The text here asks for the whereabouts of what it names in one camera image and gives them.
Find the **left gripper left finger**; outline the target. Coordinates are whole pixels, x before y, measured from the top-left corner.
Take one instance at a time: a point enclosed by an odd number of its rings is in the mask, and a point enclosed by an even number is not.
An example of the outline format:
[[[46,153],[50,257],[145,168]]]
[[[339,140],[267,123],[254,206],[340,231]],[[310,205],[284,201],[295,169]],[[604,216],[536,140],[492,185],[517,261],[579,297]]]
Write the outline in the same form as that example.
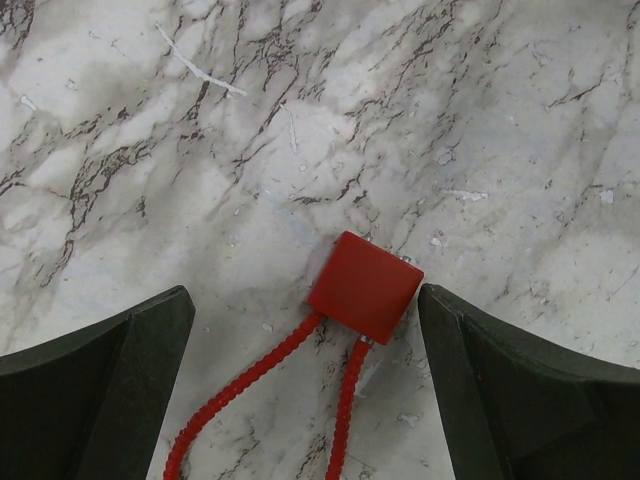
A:
[[[3,356],[2,478],[145,478],[194,316],[175,286]]]

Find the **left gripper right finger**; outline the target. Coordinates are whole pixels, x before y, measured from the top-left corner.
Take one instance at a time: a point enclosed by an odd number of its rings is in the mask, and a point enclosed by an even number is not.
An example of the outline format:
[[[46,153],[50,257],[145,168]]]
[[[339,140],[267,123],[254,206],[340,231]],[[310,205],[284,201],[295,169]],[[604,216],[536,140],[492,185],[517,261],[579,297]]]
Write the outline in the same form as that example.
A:
[[[418,298],[458,479],[636,479],[639,372],[497,319],[445,288]]]

